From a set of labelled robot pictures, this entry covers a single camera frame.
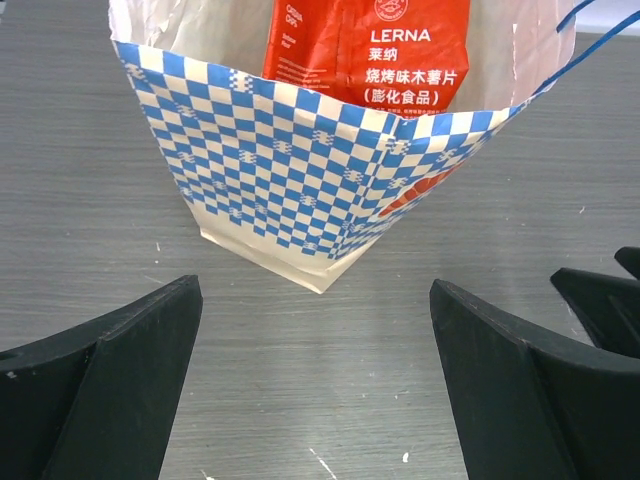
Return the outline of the cream red cassava chips bag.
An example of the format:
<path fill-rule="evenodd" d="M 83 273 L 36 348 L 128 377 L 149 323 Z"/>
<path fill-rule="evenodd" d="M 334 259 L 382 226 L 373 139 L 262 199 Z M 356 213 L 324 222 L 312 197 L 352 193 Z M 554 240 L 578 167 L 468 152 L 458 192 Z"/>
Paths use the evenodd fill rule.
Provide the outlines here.
<path fill-rule="evenodd" d="M 264 77 L 404 117 L 447 110 L 469 71 L 468 0 L 276 1 Z"/>

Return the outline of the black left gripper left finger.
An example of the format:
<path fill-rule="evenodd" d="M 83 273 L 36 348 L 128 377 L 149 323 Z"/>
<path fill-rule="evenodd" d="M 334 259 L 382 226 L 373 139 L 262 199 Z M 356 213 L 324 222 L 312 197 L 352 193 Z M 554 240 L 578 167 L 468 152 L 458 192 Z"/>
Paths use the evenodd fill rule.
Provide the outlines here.
<path fill-rule="evenodd" d="M 2 478 L 158 478 L 202 308 L 185 275 L 3 351 Z"/>

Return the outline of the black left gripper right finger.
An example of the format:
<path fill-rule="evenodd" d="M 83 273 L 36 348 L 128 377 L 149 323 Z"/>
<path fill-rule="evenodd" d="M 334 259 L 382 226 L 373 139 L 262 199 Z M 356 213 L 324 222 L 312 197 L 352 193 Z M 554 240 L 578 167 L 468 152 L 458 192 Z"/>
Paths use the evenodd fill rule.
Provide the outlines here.
<path fill-rule="evenodd" d="M 433 282 L 430 312 L 471 479 L 636 479 L 639 361 Z"/>

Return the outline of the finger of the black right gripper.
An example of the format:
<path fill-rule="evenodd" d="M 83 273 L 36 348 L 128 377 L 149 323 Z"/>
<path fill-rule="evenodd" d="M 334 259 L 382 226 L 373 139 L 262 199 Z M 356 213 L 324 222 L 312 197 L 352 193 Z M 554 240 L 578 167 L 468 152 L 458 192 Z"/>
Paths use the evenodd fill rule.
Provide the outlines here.
<path fill-rule="evenodd" d="M 639 357 L 639 281 L 561 268 L 550 281 L 600 349 Z"/>
<path fill-rule="evenodd" d="M 640 279 L 640 248 L 624 246 L 614 254 L 618 264 L 629 272 L 635 279 Z"/>

